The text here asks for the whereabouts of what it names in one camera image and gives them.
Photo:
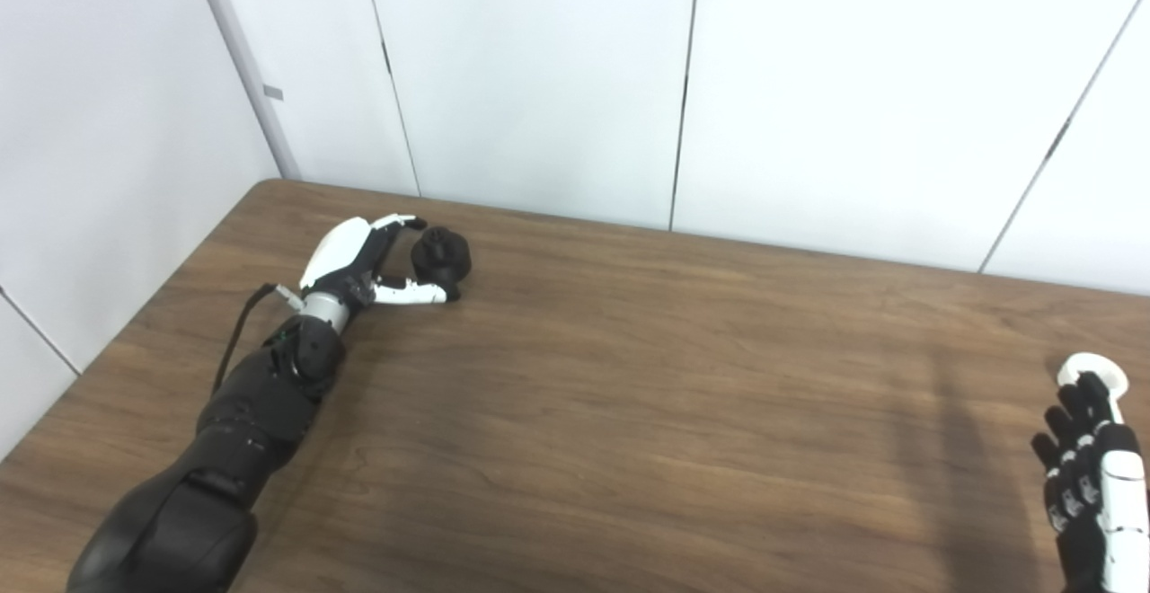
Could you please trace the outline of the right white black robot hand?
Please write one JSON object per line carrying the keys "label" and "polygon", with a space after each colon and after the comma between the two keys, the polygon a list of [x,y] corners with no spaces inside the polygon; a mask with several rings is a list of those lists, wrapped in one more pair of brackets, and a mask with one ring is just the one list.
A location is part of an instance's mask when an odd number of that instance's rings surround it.
{"label": "right white black robot hand", "polygon": [[1046,479],[1064,592],[1147,592],[1147,463],[1135,431],[1092,371],[1058,388],[1032,453]]}

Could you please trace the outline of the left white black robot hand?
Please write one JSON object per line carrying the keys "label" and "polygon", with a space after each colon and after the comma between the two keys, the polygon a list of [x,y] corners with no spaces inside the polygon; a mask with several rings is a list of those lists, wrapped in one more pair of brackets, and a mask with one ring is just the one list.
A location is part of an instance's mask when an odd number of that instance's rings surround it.
{"label": "left white black robot hand", "polygon": [[[405,230],[419,230],[411,246],[414,277],[382,274]],[[299,283],[301,298],[319,294],[355,314],[369,305],[440,305],[460,298],[471,274],[471,245],[448,228],[430,228],[415,215],[346,220],[316,246]]]}

